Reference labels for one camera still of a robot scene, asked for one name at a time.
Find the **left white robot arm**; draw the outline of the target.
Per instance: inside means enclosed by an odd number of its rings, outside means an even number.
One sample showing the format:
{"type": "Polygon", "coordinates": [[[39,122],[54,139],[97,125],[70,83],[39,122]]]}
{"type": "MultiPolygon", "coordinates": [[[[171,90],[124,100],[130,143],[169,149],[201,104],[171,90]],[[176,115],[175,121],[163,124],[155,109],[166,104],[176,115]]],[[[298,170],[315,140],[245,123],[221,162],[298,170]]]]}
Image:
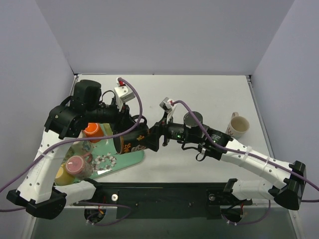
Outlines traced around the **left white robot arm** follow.
{"type": "Polygon", "coordinates": [[[7,199],[22,206],[27,213],[42,219],[56,218],[66,205],[86,200],[91,205],[102,201],[100,185],[92,179],[67,186],[54,186],[55,176],[70,146],[81,141],[79,134],[88,123],[118,123],[127,117],[122,110],[126,100],[136,98],[139,103],[139,117],[131,126],[117,129],[113,137],[120,137],[133,131],[139,124],[143,106],[136,89],[126,80],[117,79],[119,90],[115,92],[112,105],[103,107],[101,84],[92,80],[81,80],[74,85],[73,94],[53,108],[44,125],[42,141],[34,161],[18,176],[24,181],[17,189],[7,193],[7,199]]]}

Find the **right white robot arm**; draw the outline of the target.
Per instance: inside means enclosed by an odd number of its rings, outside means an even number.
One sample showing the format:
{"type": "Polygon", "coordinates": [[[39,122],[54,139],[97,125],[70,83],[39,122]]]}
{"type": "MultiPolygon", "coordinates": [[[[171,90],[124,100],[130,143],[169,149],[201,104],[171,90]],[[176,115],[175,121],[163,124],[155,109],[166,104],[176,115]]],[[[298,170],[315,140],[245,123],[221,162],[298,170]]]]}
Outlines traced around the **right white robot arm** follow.
{"type": "Polygon", "coordinates": [[[257,181],[230,179],[222,192],[225,202],[233,204],[238,200],[266,199],[289,210],[300,208],[305,189],[306,166],[303,163],[288,163],[258,153],[233,137],[204,125],[198,112],[187,113],[182,124],[168,120],[167,116],[164,114],[149,130],[153,151],[158,150],[161,136],[164,145],[172,139],[181,143],[182,149],[186,149],[187,143],[193,143],[203,158],[231,163],[261,177],[257,181]]]}

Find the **beige bird mug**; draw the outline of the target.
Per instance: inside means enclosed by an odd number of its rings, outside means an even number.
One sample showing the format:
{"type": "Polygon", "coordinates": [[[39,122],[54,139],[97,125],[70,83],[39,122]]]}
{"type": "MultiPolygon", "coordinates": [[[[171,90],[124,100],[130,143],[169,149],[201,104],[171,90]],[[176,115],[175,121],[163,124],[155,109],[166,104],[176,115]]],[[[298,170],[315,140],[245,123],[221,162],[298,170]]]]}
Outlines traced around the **beige bird mug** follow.
{"type": "Polygon", "coordinates": [[[250,129],[249,121],[233,112],[225,133],[235,139],[241,138],[250,129]]]}

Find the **black gold-rimmed mug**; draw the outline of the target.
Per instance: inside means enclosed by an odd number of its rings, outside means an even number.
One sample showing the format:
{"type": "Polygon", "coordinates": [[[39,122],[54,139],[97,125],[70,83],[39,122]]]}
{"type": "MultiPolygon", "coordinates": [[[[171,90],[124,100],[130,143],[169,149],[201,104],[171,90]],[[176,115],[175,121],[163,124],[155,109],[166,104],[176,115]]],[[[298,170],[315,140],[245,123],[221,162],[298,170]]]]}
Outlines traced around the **black gold-rimmed mug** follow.
{"type": "Polygon", "coordinates": [[[117,154],[126,154],[137,152],[147,147],[142,140],[150,133],[149,127],[145,123],[140,123],[133,131],[113,139],[114,147],[117,154]]]}

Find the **pink mug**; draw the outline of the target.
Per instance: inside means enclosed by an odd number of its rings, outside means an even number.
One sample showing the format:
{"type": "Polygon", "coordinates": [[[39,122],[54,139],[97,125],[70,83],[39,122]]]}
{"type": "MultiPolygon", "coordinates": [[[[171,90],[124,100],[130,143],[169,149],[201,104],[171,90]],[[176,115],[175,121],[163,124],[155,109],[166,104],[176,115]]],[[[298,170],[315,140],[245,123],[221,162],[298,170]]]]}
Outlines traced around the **pink mug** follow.
{"type": "Polygon", "coordinates": [[[73,175],[79,180],[83,180],[89,178],[93,173],[93,169],[90,164],[91,161],[91,153],[74,155],[66,161],[65,169],[70,175],[73,175]]]}

